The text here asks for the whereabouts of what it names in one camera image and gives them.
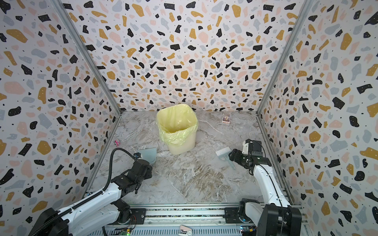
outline patterned wallpaper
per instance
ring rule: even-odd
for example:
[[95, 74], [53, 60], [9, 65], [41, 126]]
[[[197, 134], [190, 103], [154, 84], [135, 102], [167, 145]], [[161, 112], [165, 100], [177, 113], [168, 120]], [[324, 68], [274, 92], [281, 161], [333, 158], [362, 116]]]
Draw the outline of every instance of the patterned wallpaper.
[[261, 118], [314, 235], [378, 235], [378, 4], [314, 1]]
[[115, 110], [47, 1], [0, 0], [0, 235], [84, 194]]
[[122, 110], [257, 109], [300, 0], [64, 0]]

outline cream trash can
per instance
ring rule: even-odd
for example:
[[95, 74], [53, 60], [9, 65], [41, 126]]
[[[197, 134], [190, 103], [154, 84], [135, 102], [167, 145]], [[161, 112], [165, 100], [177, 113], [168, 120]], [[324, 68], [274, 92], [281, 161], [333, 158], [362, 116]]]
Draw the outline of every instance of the cream trash can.
[[170, 153], [179, 155], [195, 146], [198, 120], [186, 104], [162, 109], [156, 116], [160, 139], [168, 145]]

